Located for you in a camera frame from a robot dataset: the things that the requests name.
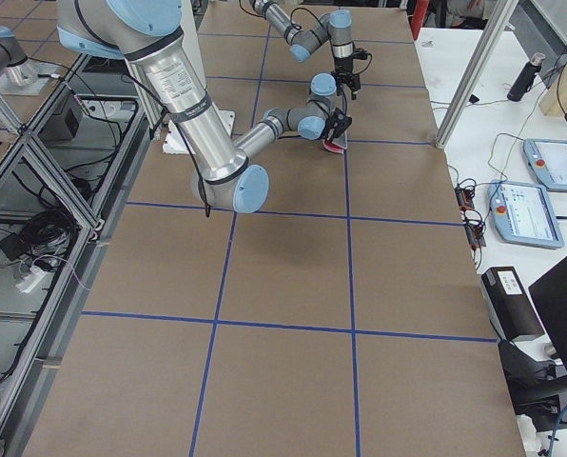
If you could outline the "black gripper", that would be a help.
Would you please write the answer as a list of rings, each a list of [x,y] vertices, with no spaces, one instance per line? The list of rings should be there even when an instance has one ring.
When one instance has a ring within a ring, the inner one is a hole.
[[[322,133],[322,140],[325,145],[334,143],[336,138],[341,137],[351,126],[351,117],[346,115],[341,109],[335,109],[325,121]]]
[[[332,75],[337,83],[337,93],[342,93],[343,88],[348,87],[352,100],[356,100],[362,88],[362,72],[354,71],[354,62],[356,60],[372,62],[372,54],[357,46],[333,46],[332,56],[334,61]]]

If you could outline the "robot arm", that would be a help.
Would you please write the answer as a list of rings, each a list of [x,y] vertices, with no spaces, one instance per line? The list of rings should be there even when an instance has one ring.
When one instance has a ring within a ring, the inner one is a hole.
[[[362,88],[361,74],[369,68],[372,54],[355,44],[350,10],[332,10],[317,16],[305,7],[297,7],[287,13],[276,1],[249,1],[248,4],[252,12],[239,2],[244,12],[263,18],[281,35],[298,62],[305,62],[328,43],[334,65],[331,75],[336,82],[337,94],[342,96],[344,88],[348,88],[351,99],[357,99]],[[316,25],[312,29],[304,29],[293,19],[297,10],[309,12]]]
[[[171,122],[186,141],[195,173],[192,188],[207,209],[252,213],[269,191],[265,168],[251,160],[288,131],[306,140],[342,136],[351,119],[337,106],[352,68],[354,45],[349,10],[323,15],[312,30],[300,29],[274,1],[254,1],[259,15],[278,30],[297,61],[323,43],[332,49],[335,69],[313,77],[306,103],[270,109],[238,139],[225,129],[205,85],[183,49],[183,5],[179,1],[60,1],[58,34],[69,50],[123,60],[141,70]]]

